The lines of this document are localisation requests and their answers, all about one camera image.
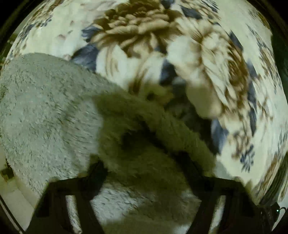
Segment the grey fleece pants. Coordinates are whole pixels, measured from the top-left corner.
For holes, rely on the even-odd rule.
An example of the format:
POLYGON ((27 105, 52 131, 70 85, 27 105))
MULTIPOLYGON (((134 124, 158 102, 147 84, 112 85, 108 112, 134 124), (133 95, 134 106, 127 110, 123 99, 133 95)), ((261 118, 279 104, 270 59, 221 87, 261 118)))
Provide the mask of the grey fleece pants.
POLYGON ((45 54, 1 73, 1 146, 35 196, 102 160, 109 175, 91 206, 105 233, 185 233, 200 201, 168 153, 214 164, 199 135, 161 106, 45 54))

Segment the floral bed blanket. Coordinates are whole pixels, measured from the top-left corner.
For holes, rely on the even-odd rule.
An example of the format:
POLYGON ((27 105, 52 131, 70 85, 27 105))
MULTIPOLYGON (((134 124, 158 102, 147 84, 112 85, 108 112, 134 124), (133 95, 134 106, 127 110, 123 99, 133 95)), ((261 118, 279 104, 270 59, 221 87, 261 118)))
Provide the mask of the floral bed blanket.
POLYGON ((266 212, 287 190, 287 98, 271 37, 248 1, 41 1, 3 70, 54 56, 161 106, 213 156, 205 170, 171 151, 177 169, 188 153, 266 212))

